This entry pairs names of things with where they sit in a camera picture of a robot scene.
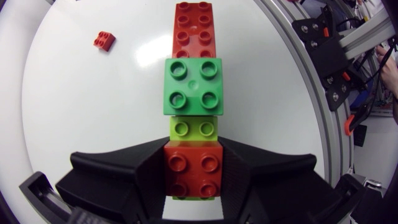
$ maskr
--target red lego brick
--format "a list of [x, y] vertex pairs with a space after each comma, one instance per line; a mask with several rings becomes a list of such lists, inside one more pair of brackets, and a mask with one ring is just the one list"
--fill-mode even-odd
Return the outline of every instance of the red lego brick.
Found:
[[166, 195], [220, 196], [223, 147], [218, 141], [169, 141], [164, 157]]
[[210, 3], [181, 2], [176, 5], [172, 57], [216, 57]]
[[111, 48], [115, 39], [116, 38], [111, 33], [101, 31], [99, 32], [97, 39], [94, 40], [94, 46], [99, 49], [109, 51], [109, 48]]

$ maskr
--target wire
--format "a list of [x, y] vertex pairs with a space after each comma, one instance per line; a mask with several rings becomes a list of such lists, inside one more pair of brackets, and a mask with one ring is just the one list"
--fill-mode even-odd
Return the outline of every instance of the wire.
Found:
[[381, 59], [379, 69], [376, 71], [376, 73], [375, 73], [374, 76], [372, 77], [372, 78], [374, 78], [376, 75], [378, 75], [379, 78], [377, 79], [377, 82], [376, 82], [376, 85], [377, 85], [377, 86], [376, 86], [376, 89], [375, 89], [375, 91], [374, 91], [374, 94], [375, 94], [375, 95], [373, 96], [372, 105], [371, 105], [371, 108], [370, 108], [370, 110], [368, 111], [366, 117], [368, 117], [368, 116], [371, 114], [371, 111], [372, 111], [373, 106], [374, 106], [374, 102], [376, 101], [376, 94], [377, 94], [377, 91], [379, 90], [379, 86], [382, 85], [382, 83], [381, 83], [381, 70], [382, 70], [382, 68], [385, 66], [385, 64], [387, 63], [387, 61], [389, 60], [390, 55], [391, 55], [391, 53], [392, 53], [392, 50], [395, 48], [395, 46], [397, 45], [397, 43], [398, 43], [398, 38], [395, 37], [395, 38], [394, 38], [394, 41], [393, 41], [393, 42], [391, 43], [391, 45], [390, 45], [390, 49], [388, 49], [388, 51], [386, 52], [386, 54], [383, 56], [383, 59]]
[[377, 74], [381, 74], [381, 70], [384, 67], [384, 65], [386, 64], [386, 62], [388, 61], [389, 57], [391, 56], [392, 50], [394, 49], [394, 46], [397, 44], [397, 40], [395, 39], [393, 41], [393, 43], [390, 45], [390, 49], [387, 51], [387, 53], [383, 56], [383, 59], [380, 62], [380, 66], [379, 69], [373, 74], [373, 76], [371, 78], [368, 78], [368, 80], [366, 80], [362, 85], [360, 86], [356, 86], [354, 88], [361, 88], [363, 86], [365, 86], [366, 84], [368, 84], [370, 81], [372, 81], [374, 79], [374, 77], [377, 76]]
[[361, 20], [359, 20], [358, 18], [348, 18], [348, 19], [345, 19], [345, 20], [339, 22], [336, 26], [338, 27], [340, 25], [343, 25], [345, 22], [349, 22], [349, 21], [361, 22]]

